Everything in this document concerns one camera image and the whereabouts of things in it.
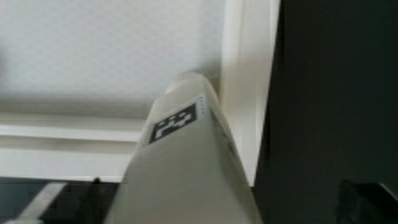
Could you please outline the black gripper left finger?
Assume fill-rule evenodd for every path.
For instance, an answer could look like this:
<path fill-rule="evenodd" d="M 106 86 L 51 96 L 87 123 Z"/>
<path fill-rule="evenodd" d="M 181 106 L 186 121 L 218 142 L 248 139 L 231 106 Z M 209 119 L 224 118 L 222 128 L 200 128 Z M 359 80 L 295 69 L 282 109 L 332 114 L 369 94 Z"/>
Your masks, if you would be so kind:
<path fill-rule="evenodd" d="M 119 185 L 90 182 L 49 182 L 14 224 L 103 224 Z"/>

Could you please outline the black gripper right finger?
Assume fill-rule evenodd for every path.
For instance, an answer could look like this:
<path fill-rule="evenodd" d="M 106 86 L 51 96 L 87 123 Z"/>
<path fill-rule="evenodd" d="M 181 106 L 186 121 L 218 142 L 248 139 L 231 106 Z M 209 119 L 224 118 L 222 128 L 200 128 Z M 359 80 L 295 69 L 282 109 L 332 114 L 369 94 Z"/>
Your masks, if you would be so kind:
<path fill-rule="evenodd" d="M 334 224 L 398 224 L 398 183 L 341 181 Z"/>

